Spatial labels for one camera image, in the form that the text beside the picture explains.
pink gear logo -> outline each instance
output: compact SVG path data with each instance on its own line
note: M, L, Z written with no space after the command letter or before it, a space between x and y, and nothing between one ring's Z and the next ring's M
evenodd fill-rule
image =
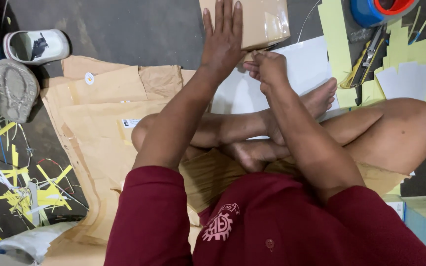
M223 238L223 241L228 239L233 220L229 218L230 214L224 213L225 211L231 212L233 215L240 214L240 208L236 203L223 205L218 214L206 225L203 240L210 241L213 237L215 240L220 240L220 237Z

maroon shirt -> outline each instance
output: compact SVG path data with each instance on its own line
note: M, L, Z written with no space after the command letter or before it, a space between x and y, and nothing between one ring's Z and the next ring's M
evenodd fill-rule
M323 207L290 176L253 173L202 216L192 256L182 176L159 166L131 171L105 265L426 265L426 246L361 186Z

concrete floor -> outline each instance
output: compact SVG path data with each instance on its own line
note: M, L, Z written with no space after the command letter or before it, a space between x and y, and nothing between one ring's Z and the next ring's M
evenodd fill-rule
M360 27L349 12L349 1L342 2L345 6L347 31L350 33L358 30ZM287 3L291 37L279 47L297 42L302 24L316 2L288 0ZM417 29L426 17L426 1L421 1L421 4ZM0 0L0 7L2 6L4 0ZM416 12L415 9L404 17L403 26L412 25ZM57 28L70 38L73 54L107 62L142 66L178 64L184 69L197 69L203 49L204 32L198 0L10 0L6 15L11 18L11 24L4 21L3 33ZM323 32L318 10L315 8L303 28L301 40L320 35ZM419 39L426 39L426 27ZM358 58L363 47L363 43L350 45L353 60ZM375 62L378 63L374 67L379 67L382 60ZM59 62L33 70L40 78L62 76ZM39 104L33 115L33 121L24 125L29 144L35 149L30 173L37 173L35 163L43 158L51 158L62 166L68 165L68 158L57 140L43 105ZM25 145L23 139L16 141ZM46 172L50 176L60 172L50 163L44 167L47 167ZM402 185L403 196L426 195L426 160L416 173L415 178ZM69 179L72 184L76 183L72 172L69 173ZM81 190L76 188L75 191L75 196L83 201ZM76 203L71 203L71 206L74 208L71 212L56 209L51 215L52 220L55 221L56 215L69 217L86 213L86 209ZM8 208L7 203L0 201L0 226L4 230L0 233L2 237L26 230L20 218L7 215Z

round sticker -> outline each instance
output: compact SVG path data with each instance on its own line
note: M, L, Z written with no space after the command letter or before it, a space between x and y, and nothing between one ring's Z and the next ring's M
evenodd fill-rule
M90 72L87 72L85 74L85 81L88 85L91 85L93 82L95 82L95 77Z

shirt button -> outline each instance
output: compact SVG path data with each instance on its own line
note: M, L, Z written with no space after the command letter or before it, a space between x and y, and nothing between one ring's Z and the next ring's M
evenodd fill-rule
M275 245L275 243L274 243L274 241L273 241L272 239L267 239L267 240L266 240L266 247L267 247L268 249L273 249L273 248L274 248L274 245Z

